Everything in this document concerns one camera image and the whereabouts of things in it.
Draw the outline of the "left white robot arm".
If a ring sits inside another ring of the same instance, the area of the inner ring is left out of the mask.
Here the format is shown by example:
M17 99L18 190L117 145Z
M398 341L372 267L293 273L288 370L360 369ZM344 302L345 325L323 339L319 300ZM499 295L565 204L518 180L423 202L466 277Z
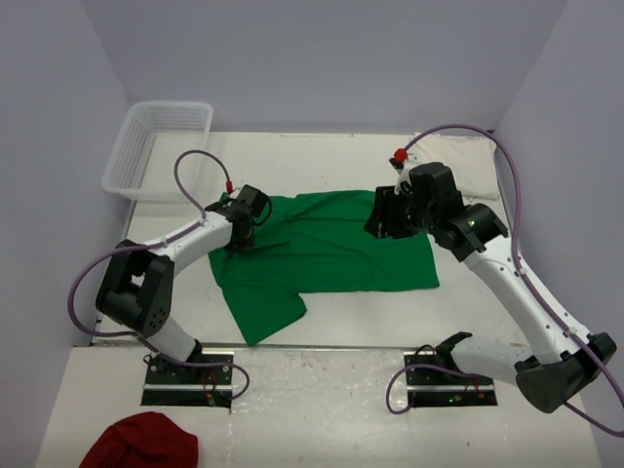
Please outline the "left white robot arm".
M273 213L270 197L245 185L232 196L199 208L193 221L148 244L120 243L110 256L96 309L126 327L168 362L178 381L190 383L203 369L202 346L172 317L176 275L200 257L225 249L255 248L255 230Z

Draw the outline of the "green t shirt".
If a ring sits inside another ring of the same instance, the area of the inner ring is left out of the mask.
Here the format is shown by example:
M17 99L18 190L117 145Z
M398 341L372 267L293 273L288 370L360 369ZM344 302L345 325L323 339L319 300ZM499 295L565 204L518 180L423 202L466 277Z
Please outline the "green t shirt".
M281 249L209 254L216 284L245 342L256 345L301 319L306 293L405 292L440 285L424 234L376 240L365 231L374 194L366 190L274 196L255 243Z

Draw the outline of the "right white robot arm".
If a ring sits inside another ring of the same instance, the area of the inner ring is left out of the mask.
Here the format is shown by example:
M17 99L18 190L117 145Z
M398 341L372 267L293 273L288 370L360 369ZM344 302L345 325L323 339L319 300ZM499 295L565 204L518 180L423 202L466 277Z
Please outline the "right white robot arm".
M589 332L520 264L503 221L487 205L465 204L448 166L391 164L399 178L376 188L366 232L376 239L431 235L488 286L528 342L514 347L458 332L436 348L437 376L455 383L481 375L516 385L545 413L566 405L600 375L614 341Z

